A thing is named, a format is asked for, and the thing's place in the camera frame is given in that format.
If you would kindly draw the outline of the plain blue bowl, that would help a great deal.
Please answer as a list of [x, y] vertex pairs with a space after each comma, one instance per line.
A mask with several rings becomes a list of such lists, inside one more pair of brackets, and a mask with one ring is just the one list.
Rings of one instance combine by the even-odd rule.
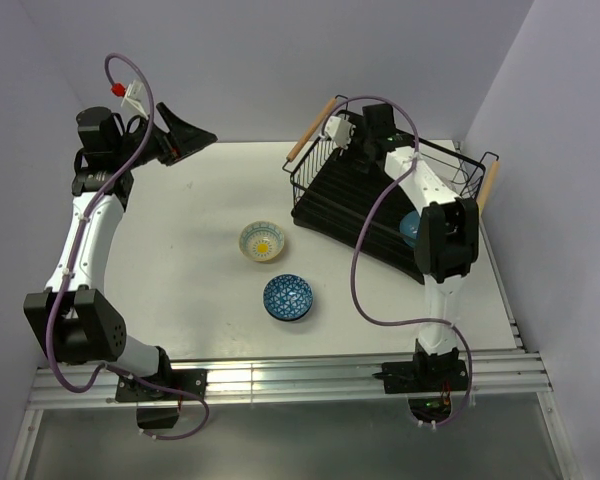
[[420, 216], [416, 210], [407, 213], [399, 223], [401, 238], [410, 248], [414, 248], [416, 245], [419, 225]]

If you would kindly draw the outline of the yellow blue sun bowl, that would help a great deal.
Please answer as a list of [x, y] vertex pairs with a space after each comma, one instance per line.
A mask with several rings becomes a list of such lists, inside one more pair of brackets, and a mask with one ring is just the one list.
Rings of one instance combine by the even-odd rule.
[[264, 263], [274, 260], [283, 251], [285, 240], [285, 234], [277, 224], [255, 221], [243, 228], [238, 245], [247, 259]]

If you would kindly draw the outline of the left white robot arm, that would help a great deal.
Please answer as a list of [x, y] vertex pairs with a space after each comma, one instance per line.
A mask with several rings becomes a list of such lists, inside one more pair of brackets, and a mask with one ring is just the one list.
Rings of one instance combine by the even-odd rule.
[[72, 216], [60, 259], [44, 289], [26, 295], [23, 310], [49, 365], [69, 391], [80, 392], [61, 365], [93, 363], [127, 377], [152, 399], [175, 386], [165, 350], [131, 337], [122, 315], [104, 295], [111, 244], [127, 210], [133, 169], [157, 160], [172, 166], [217, 141], [217, 136], [175, 115], [164, 103], [164, 128], [141, 114], [124, 123], [102, 106], [76, 117], [82, 143], [74, 160]]

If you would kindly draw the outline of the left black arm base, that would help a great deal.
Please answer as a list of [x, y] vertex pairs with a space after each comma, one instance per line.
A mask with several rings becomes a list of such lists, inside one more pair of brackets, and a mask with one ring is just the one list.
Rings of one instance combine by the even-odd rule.
[[203, 417], [192, 434], [202, 430], [210, 417], [205, 401], [208, 371], [188, 368], [174, 370], [165, 385], [158, 381], [120, 376], [114, 401], [136, 405], [136, 423], [144, 433], [165, 437], [159, 431], [174, 428], [180, 419], [185, 401], [199, 402]]

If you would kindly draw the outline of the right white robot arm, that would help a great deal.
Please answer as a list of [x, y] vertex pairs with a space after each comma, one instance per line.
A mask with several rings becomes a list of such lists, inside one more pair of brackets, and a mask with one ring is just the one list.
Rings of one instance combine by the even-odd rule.
[[[396, 108], [381, 103], [363, 109], [364, 145], [367, 156], [384, 163], [392, 179], [372, 205], [358, 236], [350, 272], [350, 290], [355, 308], [363, 318], [378, 326], [420, 326], [416, 350], [428, 356], [413, 365], [415, 383], [432, 390], [448, 374], [439, 358], [457, 349], [461, 338], [460, 293], [479, 253], [479, 207], [472, 198], [462, 198], [449, 188], [422, 159], [417, 134], [408, 141], [395, 125]], [[419, 216], [414, 260], [425, 285], [426, 315], [423, 319], [379, 321], [364, 312], [357, 297], [356, 267], [367, 229], [381, 203], [396, 188], [401, 189]]]

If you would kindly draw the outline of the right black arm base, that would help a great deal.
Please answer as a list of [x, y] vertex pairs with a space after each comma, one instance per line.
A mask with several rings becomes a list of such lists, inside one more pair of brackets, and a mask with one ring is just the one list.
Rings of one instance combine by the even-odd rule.
[[428, 354], [416, 344], [411, 360], [382, 363], [373, 377], [383, 382], [385, 394], [431, 393], [408, 401], [414, 417], [429, 423], [447, 420], [452, 414], [451, 394], [469, 386], [468, 370], [457, 347], [444, 354]]

